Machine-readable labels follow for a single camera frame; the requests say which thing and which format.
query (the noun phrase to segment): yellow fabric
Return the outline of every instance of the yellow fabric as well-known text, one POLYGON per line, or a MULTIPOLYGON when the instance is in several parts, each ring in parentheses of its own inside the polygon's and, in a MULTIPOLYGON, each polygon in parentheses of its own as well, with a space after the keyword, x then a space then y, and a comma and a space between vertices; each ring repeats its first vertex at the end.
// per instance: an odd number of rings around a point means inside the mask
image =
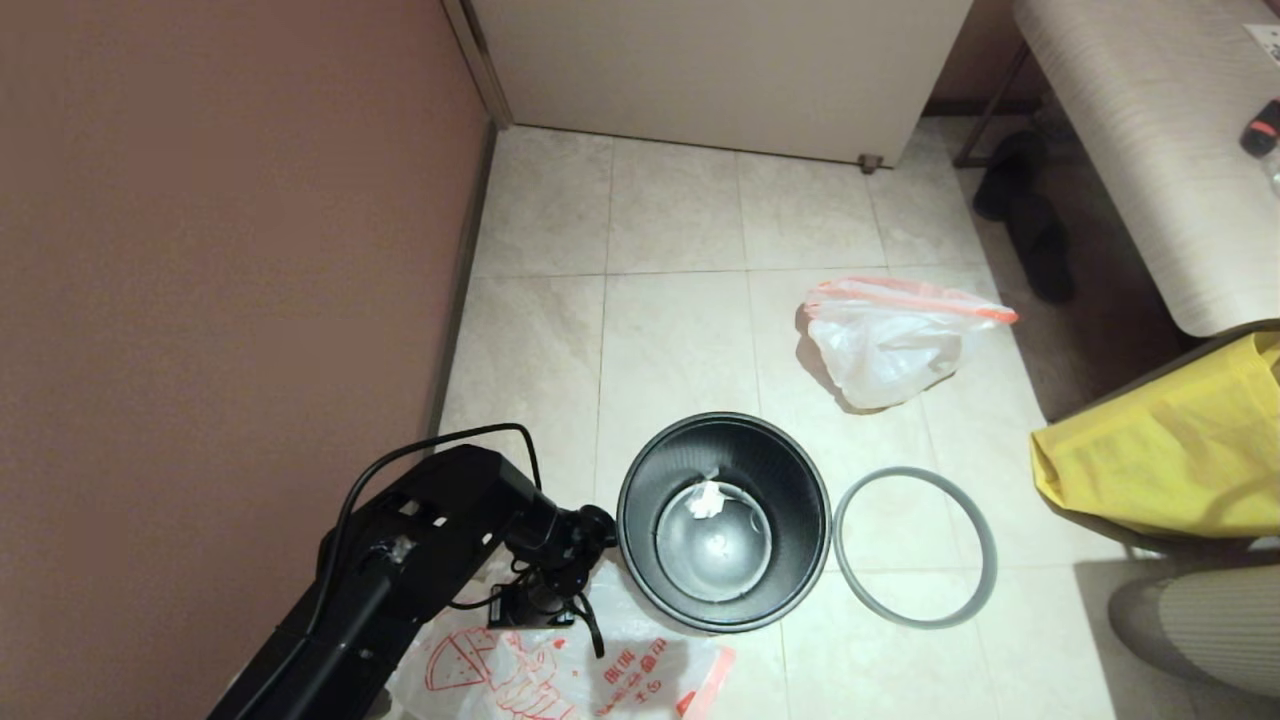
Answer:
POLYGON ((1036 487, 1147 533, 1280 534, 1280 333, 1032 433, 1036 487))

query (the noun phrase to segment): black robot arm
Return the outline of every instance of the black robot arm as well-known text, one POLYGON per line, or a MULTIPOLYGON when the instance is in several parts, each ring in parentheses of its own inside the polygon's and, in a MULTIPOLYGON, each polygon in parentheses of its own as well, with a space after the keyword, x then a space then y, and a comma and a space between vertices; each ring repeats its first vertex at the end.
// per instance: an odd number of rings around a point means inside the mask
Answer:
POLYGON ((422 624, 503 542, 527 569, 495 588, 492 624, 544 626, 572 611, 603 653, 582 591, 617 543, 613 519, 591 505, 557 507, 497 452, 463 445, 431 455, 351 515, 340 547, 333 538, 321 542, 316 582, 210 720, 362 719, 422 624), (330 560, 337 571, 324 592, 330 560))

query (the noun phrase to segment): black shoe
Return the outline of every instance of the black shoe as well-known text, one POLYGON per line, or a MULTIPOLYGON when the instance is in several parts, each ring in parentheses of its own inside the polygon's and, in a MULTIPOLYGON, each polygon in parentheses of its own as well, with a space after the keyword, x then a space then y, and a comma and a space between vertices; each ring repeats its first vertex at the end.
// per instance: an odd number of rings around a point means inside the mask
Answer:
POLYGON ((974 213, 988 220, 1007 218, 1010 201, 1032 191, 1047 158, 1048 146, 1034 132, 1015 132, 1001 140, 973 196, 974 213))
POLYGON ((1019 195, 1009 204, 1009 237, 1036 296, 1046 302, 1066 302, 1075 282, 1066 264, 1066 227, 1043 195, 1019 195))

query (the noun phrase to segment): baseboard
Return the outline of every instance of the baseboard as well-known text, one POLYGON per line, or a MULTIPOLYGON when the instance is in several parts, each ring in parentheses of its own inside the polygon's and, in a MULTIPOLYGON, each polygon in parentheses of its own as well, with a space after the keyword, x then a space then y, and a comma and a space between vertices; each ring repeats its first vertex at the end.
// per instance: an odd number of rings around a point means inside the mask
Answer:
POLYGON ((476 241, 480 238, 480 217, 484 215, 485 195, 489 191, 489 169, 493 167, 493 151, 498 143, 498 126, 493 122, 485 128, 484 149, 480 152, 480 172, 476 173, 475 187, 471 188, 471 202, 467 205, 466 220, 462 225, 462 238, 458 243, 458 261, 453 269, 453 297, 449 301, 449 322, 444 331, 444 345, 436 363, 435 378, 431 382, 431 402, 422 423, 424 436, 440 434, 440 420, 444 416, 444 396, 449 391, 449 374, 453 372, 453 355, 458 348, 458 332, 462 329, 462 307, 467 300, 467 287, 471 284, 471 264, 476 256, 476 241))
MULTIPOLYGON (((989 99, 973 99, 973 100, 929 100, 924 104, 925 117, 977 117, 982 115, 983 110, 987 109, 987 102, 989 99)), ((1001 100, 996 104, 996 115, 1030 115, 1036 110, 1039 110, 1041 101, 1038 97, 1019 100, 1009 99, 1001 100)))

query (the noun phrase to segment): white plastic bag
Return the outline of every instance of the white plastic bag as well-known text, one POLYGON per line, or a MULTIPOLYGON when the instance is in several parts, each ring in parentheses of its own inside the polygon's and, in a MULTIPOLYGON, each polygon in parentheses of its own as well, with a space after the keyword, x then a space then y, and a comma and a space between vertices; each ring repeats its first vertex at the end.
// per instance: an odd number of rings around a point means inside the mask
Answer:
MULTIPOLYGON (((581 620, 503 632, 485 628, 483 610, 445 610, 419 632, 387 687, 421 720, 704 719, 733 651, 650 618, 623 575, 602 562, 588 588, 602 660, 581 620)), ((472 585, 467 597, 485 594, 484 583, 472 585)))
POLYGON ((951 375, 966 336, 1018 319, 975 295, 895 278, 824 282, 804 309, 831 379, 864 410, 905 402, 951 375))

